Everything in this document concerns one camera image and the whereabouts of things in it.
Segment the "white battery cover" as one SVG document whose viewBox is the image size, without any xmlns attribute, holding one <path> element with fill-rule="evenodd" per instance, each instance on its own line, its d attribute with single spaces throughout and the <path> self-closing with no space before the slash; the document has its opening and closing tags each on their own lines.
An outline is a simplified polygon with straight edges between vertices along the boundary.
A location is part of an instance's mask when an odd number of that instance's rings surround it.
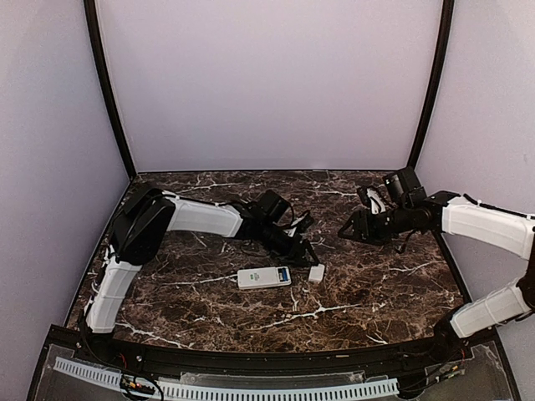
<svg viewBox="0 0 535 401">
<path fill-rule="evenodd" d="M 308 274 L 308 280 L 310 282 L 321 282 L 324 279 L 325 265 L 318 264 L 311 266 Z"/>
</svg>

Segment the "white remote control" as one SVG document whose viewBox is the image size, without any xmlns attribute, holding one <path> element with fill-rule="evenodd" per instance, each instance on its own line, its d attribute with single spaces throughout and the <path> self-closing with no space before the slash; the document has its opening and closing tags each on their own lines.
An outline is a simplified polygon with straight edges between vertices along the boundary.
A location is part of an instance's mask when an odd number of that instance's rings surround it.
<svg viewBox="0 0 535 401">
<path fill-rule="evenodd" d="M 279 269 L 284 269 L 288 273 L 287 282 L 280 281 Z M 242 269 L 237 272 L 237 285 L 242 290 L 285 287 L 291 283 L 292 279 L 286 266 Z"/>
</svg>

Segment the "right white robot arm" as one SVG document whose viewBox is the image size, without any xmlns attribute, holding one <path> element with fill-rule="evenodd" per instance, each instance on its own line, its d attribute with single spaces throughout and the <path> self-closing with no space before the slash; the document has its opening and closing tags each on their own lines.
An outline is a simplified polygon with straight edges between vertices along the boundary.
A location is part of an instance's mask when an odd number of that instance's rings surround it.
<svg viewBox="0 0 535 401">
<path fill-rule="evenodd" d="M 372 186 L 358 191 L 362 208 L 339 229 L 341 238 L 383 246 L 400 234 L 434 231 L 460 236 L 503 249 L 527 261 L 522 277 L 446 315 L 426 354 L 445 362 L 459 340 L 483 329 L 534 313 L 534 217 L 488 205 L 467 194 L 447 190 L 426 193 L 415 170 L 405 167 L 383 178 L 392 206 Z"/>
</svg>

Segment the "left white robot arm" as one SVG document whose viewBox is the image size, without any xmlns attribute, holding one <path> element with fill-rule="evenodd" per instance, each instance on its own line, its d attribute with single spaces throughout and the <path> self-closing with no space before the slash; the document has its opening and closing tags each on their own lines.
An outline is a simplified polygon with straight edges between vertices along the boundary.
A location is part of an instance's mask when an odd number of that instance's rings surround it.
<svg viewBox="0 0 535 401">
<path fill-rule="evenodd" d="M 304 233 L 313 224 L 309 211 L 280 219 L 291 204 L 273 190 L 257 200 L 212 203 L 182 197 L 146 185 L 128 199 L 112 222 L 104 262 L 92 283 L 92 294 L 79 316 L 79 328 L 89 331 L 84 348 L 100 364 L 118 357 L 117 344 L 105 334 L 115 329 L 116 318 L 131 283 L 141 268 L 155 259 L 166 235 L 188 231 L 222 238 L 255 241 L 278 261 L 276 266 L 241 269 L 241 289 L 285 287 L 292 268 L 307 268 L 310 282 L 324 279 L 325 266 Z"/>
</svg>

